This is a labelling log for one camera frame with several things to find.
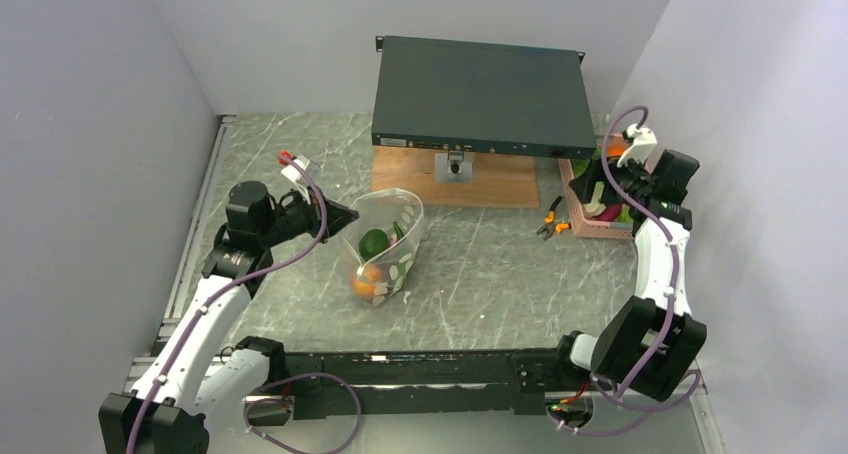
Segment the green fake leafy vegetable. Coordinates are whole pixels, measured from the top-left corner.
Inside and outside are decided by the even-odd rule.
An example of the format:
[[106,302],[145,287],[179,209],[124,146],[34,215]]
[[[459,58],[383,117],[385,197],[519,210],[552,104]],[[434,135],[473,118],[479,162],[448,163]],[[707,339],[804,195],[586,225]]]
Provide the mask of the green fake leafy vegetable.
[[602,201],[606,177],[601,159],[578,161],[574,174],[569,186],[580,201],[584,215],[587,218],[600,215],[606,209]]

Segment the purple fake sweet potato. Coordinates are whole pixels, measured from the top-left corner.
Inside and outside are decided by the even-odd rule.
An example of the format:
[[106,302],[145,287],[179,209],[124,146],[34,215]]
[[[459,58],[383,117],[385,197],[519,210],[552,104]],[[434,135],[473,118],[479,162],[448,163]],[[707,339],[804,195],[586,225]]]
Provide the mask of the purple fake sweet potato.
[[623,206],[621,204],[608,205],[595,217],[595,220],[608,223],[616,222],[622,210]]

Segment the polka dot zip top bag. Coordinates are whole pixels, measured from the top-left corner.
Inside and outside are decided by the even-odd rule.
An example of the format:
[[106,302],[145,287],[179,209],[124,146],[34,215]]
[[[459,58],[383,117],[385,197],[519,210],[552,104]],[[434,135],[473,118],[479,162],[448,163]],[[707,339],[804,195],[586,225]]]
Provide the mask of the polka dot zip top bag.
[[362,195],[359,218],[342,232],[342,277],[360,300],[379,306],[401,291],[423,236],[425,215],[414,193],[389,188]]

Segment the orange fake peach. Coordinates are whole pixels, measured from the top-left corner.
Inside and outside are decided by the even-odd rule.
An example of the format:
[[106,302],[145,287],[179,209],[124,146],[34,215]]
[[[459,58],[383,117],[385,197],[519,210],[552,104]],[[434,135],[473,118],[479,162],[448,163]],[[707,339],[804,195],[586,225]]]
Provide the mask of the orange fake peach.
[[350,276],[352,292],[360,299],[371,301],[388,291],[383,271],[375,265],[361,266]]

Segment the green fake lime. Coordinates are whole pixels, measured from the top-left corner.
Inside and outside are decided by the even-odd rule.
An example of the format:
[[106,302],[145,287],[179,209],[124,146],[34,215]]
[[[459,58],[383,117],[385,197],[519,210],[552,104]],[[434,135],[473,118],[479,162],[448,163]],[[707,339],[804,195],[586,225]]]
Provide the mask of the green fake lime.
[[631,210],[629,208],[623,207],[619,215],[616,217],[615,222],[632,226],[634,223],[634,219],[632,217]]

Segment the orange fake fruit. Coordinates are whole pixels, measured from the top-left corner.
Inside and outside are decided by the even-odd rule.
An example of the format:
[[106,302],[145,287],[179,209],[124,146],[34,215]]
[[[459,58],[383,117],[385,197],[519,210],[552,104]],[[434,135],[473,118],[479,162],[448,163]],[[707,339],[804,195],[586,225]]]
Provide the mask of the orange fake fruit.
[[609,140],[605,151],[608,158],[618,158],[621,157],[628,148],[629,145],[623,138],[614,136]]

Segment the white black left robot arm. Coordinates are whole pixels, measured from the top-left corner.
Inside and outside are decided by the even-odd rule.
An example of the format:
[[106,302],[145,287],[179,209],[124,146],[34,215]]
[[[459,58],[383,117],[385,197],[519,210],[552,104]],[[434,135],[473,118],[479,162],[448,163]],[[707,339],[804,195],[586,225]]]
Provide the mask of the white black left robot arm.
[[189,310],[152,365],[123,394],[110,393],[98,420],[109,453],[205,453],[222,413],[257,388],[279,391],[288,368],[282,343],[249,337],[207,373],[226,333],[274,270],[273,247],[308,234],[326,242],[359,217],[313,187],[275,199],[245,181],[228,194],[226,221],[207,255]]

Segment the dark green fake avocado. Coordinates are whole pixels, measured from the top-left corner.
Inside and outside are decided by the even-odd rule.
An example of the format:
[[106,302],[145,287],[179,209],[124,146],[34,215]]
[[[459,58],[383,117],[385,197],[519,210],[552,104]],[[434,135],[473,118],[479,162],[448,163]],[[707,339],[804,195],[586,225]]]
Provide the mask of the dark green fake avocado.
[[363,261],[382,254],[391,247],[389,235],[381,229],[370,229],[359,240],[358,253]]

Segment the pink plastic basket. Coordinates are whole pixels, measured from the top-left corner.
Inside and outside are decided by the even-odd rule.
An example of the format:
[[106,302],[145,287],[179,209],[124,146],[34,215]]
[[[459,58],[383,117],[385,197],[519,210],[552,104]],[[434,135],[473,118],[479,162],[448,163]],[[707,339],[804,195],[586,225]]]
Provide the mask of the pink plastic basket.
[[[634,223],[632,226],[616,222],[599,222],[595,220],[595,217],[587,218],[583,213],[582,207],[580,205],[579,200],[577,199],[577,196],[569,187],[569,182],[574,179],[574,167],[577,166],[578,161],[587,161],[593,158],[600,158],[604,162],[606,162],[608,159],[612,159],[607,157],[605,149],[608,146],[609,140],[614,136],[621,137],[624,139],[623,134],[621,133],[614,133],[608,139],[601,137],[597,140],[596,146],[594,148],[583,149],[579,152],[577,157],[567,158],[559,162],[559,170],[562,178],[569,214],[569,223],[571,224],[572,232],[577,237],[593,239],[631,240],[635,235],[636,230],[638,229],[638,222],[644,218],[644,216],[638,213],[638,211],[633,206],[627,204],[621,205],[631,210],[632,217],[634,219]],[[647,170],[652,170],[652,168],[648,164],[648,159],[643,165]],[[622,191],[619,189],[618,183],[612,178],[612,175],[609,173],[609,171],[607,169],[604,169],[604,171],[609,177],[609,180],[612,182],[612,186],[619,193],[621,193]]]

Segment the wooden board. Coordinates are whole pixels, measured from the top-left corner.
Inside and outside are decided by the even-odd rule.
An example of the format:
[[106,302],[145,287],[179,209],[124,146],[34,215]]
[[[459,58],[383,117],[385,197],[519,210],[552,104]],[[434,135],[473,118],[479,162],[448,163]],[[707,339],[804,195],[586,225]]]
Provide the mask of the wooden board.
[[540,204],[531,157],[477,153],[470,184],[437,183],[435,154],[442,151],[376,147],[371,189],[400,188],[424,204],[450,207],[537,208]]

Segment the orange handled pliers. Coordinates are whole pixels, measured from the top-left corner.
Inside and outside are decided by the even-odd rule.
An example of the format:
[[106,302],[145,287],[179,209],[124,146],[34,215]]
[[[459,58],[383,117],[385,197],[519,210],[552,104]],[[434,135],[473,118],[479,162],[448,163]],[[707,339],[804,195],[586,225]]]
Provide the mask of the orange handled pliers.
[[557,217],[557,209],[564,197],[558,196],[550,205],[547,216],[544,219],[543,225],[536,231],[536,235],[543,241],[547,241],[555,234],[562,233],[571,229],[571,224]]

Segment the grey metal bracket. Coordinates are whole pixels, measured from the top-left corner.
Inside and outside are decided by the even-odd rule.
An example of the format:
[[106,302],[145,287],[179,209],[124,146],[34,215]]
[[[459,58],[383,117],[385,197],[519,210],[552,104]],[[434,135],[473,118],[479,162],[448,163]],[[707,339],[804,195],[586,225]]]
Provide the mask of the grey metal bracket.
[[464,151],[442,151],[435,154],[434,179],[437,183],[473,182],[473,161],[475,154]]

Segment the dark network switch box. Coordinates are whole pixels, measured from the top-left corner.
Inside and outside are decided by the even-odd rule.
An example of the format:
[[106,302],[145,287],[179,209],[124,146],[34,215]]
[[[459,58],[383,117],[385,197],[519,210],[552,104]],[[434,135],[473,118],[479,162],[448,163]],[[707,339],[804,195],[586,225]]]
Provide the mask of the dark network switch box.
[[375,146],[557,159],[595,152],[582,52],[405,36],[375,44]]

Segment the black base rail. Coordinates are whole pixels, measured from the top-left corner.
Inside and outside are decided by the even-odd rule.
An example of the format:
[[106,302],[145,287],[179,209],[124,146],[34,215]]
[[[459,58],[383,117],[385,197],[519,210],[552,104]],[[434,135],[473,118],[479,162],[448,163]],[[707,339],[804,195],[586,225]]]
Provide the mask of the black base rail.
[[285,361],[251,392],[261,400],[287,400],[297,420],[356,413],[542,415],[589,379],[559,348],[290,352]]

